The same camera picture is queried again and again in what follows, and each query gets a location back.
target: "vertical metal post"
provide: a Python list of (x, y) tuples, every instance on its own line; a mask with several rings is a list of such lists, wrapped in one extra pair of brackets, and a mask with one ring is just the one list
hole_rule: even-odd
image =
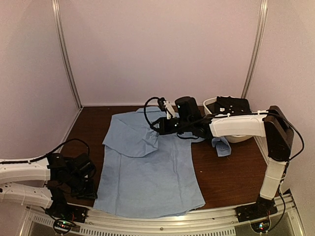
[(242, 98), (246, 98), (249, 87), (252, 81), (252, 77), (254, 74), (254, 70), (256, 67), (257, 59), (258, 59), (258, 52), (261, 46), (261, 41), (262, 37), (265, 31), (265, 24), (266, 24), (266, 18), (267, 18), (267, 7), (268, 0), (261, 0), (261, 5), (260, 5), (260, 13), (259, 13), (259, 18), (258, 18), (258, 25), (257, 25), (257, 32), (256, 32), (256, 38), (255, 38), (255, 43), (254, 43), (254, 49), (252, 52), (252, 58), (250, 62), (250, 66), (247, 72), (247, 77), (245, 80), (245, 85), (243, 88), (242, 92)]
[(70, 88), (72, 91), (72, 95), (74, 97), (77, 109), (82, 108), (82, 104), (80, 101), (80, 97), (78, 94), (77, 87), (74, 82), (71, 66), (70, 66), (70, 61), (68, 57), (68, 52), (65, 46), (65, 39), (64, 39), (64, 34), (63, 34), (63, 26), (62, 26), (62, 21), (61, 21), (61, 15), (60, 15), (60, 9), (59, 9), (59, 0), (52, 0), (52, 5), (53, 5), (53, 12), (54, 12), (54, 17), (55, 17), (55, 23), (56, 23), (56, 28), (57, 28), (57, 35), (59, 39), (59, 45), (60, 45), (60, 50), (63, 58), (63, 63), (64, 63), (64, 68), (69, 80)]

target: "blue cloth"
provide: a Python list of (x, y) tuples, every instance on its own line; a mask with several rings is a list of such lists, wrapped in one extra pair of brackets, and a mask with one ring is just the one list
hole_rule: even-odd
[(211, 143), (212, 143), (212, 147), (216, 147), (217, 154), (219, 157), (231, 155), (231, 152), (232, 152), (231, 146), (225, 137), (219, 137), (219, 138), (214, 137), (211, 140)]
[[(147, 112), (152, 121), (165, 116), (158, 107)], [(159, 136), (146, 123), (143, 109), (112, 116), (94, 208), (124, 217), (157, 218), (203, 206), (191, 142), (176, 134)]]

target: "brown wooden surface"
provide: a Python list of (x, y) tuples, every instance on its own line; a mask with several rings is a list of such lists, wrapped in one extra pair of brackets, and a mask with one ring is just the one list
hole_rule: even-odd
[[(98, 188), (103, 167), (103, 139), (108, 131), (111, 116), (136, 111), (136, 106), (85, 107), (77, 119), (68, 139), (79, 138), (90, 145), (90, 158), (97, 168), (94, 177)], [(217, 157), (210, 141), (192, 144), (192, 159), (196, 177), (205, 199), (203, 208), (226, 207), (254, 202), (259, 194), (266, 171), (266, 163), (253, 138), (231, 144), (229, 157)], [(65, 156), (77, 156), (86, 148), (79, 142), (62, 149)], [(77, 200), (67, 195), (70, 203), (92, 207), (93, 200)]]

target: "laundry basket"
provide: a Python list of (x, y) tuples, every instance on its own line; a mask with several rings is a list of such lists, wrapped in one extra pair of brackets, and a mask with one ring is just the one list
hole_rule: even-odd
[[(211, 111), (208, 109), (207, 105), (215, 103), (216, 101), (217, 101), (217, 97), (213, 97), (203, 102), (203, 107), (204, 107), (206, 115), (212, 114)], [(239, 143), (247, 139), (250, 139), (251, 137), (252, 136), (250, 135), (230, 135), (230, 136), (226, 136), (225, 138), (228, 140), (229, 143)]]

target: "white backdrop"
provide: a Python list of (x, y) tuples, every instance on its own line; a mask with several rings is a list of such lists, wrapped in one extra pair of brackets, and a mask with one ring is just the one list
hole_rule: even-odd
[(260, 1), (67, 0), (61, 16), (83, 105), (200, 104), (241, 96)]
[[(252, 109), (278, 105), (304, 137), (306, 149), (292, 160), (283, 189), (290, 188), (307, 235), (315, 232), (315, 2), (269, 1), (256, 71)], [(300, 141), (295, 135), (294, 153)]]
[[(0, 158), (39, 156), (77, 114), (51, 1), (1, 0), (0, 22)], [(24, 207), (0, 203), (0, 235), (15, 235)]]

